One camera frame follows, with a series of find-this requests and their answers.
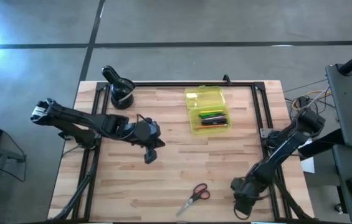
transparent yellow container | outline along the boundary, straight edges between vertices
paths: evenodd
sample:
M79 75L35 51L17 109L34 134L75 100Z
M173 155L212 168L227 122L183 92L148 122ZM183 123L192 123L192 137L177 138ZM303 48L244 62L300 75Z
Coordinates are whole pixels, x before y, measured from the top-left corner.
M189 122L191 131L194 134L217 133L227 131L231 128L231 119L226 107L226 101L220 87L218 86L199 86L198 88L185 89L187 108L189 110ZM213 128L198 128L202 126L199 114L202 111L222 110L226 115L227 126Z

wooden table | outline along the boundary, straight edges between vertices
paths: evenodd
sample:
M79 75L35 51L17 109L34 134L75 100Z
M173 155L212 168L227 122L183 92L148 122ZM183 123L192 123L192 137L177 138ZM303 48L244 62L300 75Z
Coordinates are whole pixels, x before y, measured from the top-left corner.
M274 127L282 129L290 120L281 82L264 82ZM91 113L95 86L96 82L80 83L74 107L76 110ZM190 130L184 89L138 87L134 92L135 102L127 110L116 110L108 104L107 113L129 116L130 122L135 122L136 113L153 118L161 127L160 138L166 146L158 148L157 160L147 165L143 160L144 149L104 138L90 221L240 221L233 213L231 180L245 175L262 158L252 92L247 87L222 88L232 120L231 130L220 134L194 135ZM64 150L75 145L75 142L69 141ZM74 194L82 154L82 150L75 150L62 159L49 217L58 214ZM303 210L313 216L299 158L289 157L282 169L289 192ZM194 202L180 217L176 217L176 212L189 198L192 189L201 182L208 184L211 198ZM277 197L279 208L283 211L280 194ZM82 199L80 215L83 215L83 208ZM270 199L267 198L255 204L248 221L272 220Z

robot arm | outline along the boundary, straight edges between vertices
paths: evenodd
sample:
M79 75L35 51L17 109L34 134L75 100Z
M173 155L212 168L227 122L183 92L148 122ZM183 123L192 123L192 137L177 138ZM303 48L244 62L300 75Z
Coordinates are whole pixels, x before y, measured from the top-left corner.
M234 178L231 189L234 191L234 209L249 217L252 207L262 193L274 181L275 170L308 138L316 137L324 127L325 119L310 110L302 110L296 120L281 132L272 133L269 138L272 147L276 148L271 156L256 163L245 177ZM310 218L297 205L292 196L278 181L275 182L281 193L291 205L298 218Z
M159 125L151 118L143 118L143 121L137 120L129 124L126 116L92 115L63 107L50 98L38 102L31 120L38 125L55 126L62 131L60 136L64 134L73 136L78 144L86 148L94 147L100 136L145 147L144 158L147 164L156 159L155 148L165 145L159 139L161 134ZM90 129L81 129L75 124Z

gray concrete floor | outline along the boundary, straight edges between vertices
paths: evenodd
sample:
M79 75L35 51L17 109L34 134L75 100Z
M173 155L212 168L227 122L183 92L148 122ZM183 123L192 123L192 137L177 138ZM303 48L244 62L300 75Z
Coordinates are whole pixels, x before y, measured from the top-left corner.
M98 3L2 0L0 44L87 44ZM352 40L352 0L106 0L96 43L335 40ZM0 49L0 128L28 158L26 182L1 175L0 223L46 219L64 142L55 128L32 124L29 117L47 97L73 105L85 55L86 49ZM281 80L289 90L324 79L326 65L351 57L352 45L94 49L86 79L103 80L100 69L112 65L132 80L219 80L226 73L233 80ZM285 96L327 86L321 82ZM323 134L338 128L333 108L323 116ZM329 152L318 155L317 173L306 175L315 215L349 222L333 211L338 197L330 187L336 180L332 164ZM12 170L21 175L22 168Z

red scissor handle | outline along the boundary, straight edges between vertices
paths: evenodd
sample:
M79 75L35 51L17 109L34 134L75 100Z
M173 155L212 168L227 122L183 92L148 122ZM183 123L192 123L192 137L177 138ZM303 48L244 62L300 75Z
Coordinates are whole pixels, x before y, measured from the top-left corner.
M207 189L207 184L205 184L205 183L198 184L194 188L194 194L199 194L201 191L206 190L206 189Z
M203 199L203 200L208 199L209 197L211 197L211 193L206 189L207 189L207 184L205 183L198 184L194 188L193 196L191 198L194 201L198 199Z

